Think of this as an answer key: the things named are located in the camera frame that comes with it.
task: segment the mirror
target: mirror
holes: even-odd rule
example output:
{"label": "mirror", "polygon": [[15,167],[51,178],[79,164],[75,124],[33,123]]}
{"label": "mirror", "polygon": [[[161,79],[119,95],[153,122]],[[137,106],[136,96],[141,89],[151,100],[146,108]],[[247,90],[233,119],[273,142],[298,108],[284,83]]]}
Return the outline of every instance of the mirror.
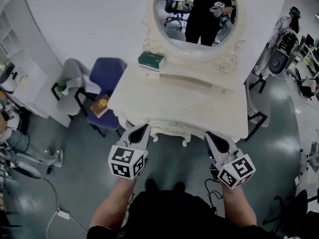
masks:
{"label": "mirror", "polygon": [[211,50],[230,36],[236,24],[236,0],[156,0],[159,28],[176,47]]}

